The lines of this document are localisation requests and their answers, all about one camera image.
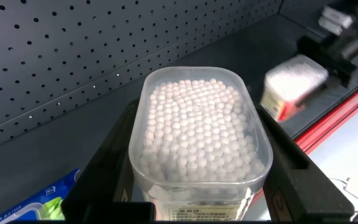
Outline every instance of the plastic container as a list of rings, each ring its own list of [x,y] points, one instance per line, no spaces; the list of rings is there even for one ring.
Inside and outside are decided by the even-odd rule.
[[[230,181],[175,181],[156,179],[140,168],[139,159],[144,148],[145,130],[150,106],[150,96],[161,83],[180,80],[221,80],[239,92],[244,104],[241,113],[247,116],[246,135],[254,138],[254,147],[264,170],[251,179]],[[197,111],[199,105],[192,107]],[[135,180],[143,191],[146,201],[157,208],[157,220],[171,221],[227,221],[241,220],[253,196],[263,186],[271,168],[273,154],[253,102],[242,79],[235,73],[214,67],[168,67],[151,73],[145,80],[139,109],[137,110],[129,157]]]

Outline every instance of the store shelf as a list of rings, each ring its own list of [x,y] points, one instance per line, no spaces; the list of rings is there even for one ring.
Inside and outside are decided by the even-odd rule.
[[[254,101],[259,101],[264,74],[289,59],[301,36],[319,39],[284,16],[277,15],[240,30],[182,58],[170,66],[224,67],[239,74]],[[130,82],[77,110],[67,113],[0,146],[0,212],[57,180],[74,168],[84,168],[126,105],[138,98],[145,77]],[[329,89],[286,123],[298,136],[354,89]]]

